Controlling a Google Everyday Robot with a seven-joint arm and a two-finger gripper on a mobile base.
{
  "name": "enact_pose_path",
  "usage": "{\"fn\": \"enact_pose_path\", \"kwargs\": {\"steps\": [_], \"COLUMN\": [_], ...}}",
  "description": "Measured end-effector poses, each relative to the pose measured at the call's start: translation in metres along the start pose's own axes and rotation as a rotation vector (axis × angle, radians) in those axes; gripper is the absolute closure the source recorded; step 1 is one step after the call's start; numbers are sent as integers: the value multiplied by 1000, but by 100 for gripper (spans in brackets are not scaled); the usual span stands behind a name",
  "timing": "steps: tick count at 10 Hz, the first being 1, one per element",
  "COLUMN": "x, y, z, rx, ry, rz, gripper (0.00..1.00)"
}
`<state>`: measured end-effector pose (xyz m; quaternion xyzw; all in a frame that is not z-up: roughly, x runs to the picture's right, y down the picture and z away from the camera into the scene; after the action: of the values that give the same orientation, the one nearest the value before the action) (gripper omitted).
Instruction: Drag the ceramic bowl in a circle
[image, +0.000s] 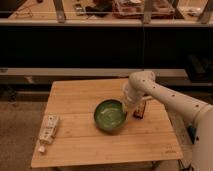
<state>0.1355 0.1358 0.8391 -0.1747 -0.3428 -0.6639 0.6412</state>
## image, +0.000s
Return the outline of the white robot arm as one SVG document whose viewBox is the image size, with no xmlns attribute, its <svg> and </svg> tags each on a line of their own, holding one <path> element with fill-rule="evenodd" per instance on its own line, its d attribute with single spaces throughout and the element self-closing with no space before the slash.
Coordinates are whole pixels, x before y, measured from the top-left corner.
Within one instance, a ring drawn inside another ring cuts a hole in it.
<svg viewBox="0 0 213 171">
<path fill-rule="evenodd" d="M 181 114 L 196 127 L 191 171 L 213 171 L 213 105 L 166 88 L 151 70 L 132 73 L 123 86 L 124 111 L 134 109 L 145 94 Z"/>
</svg>

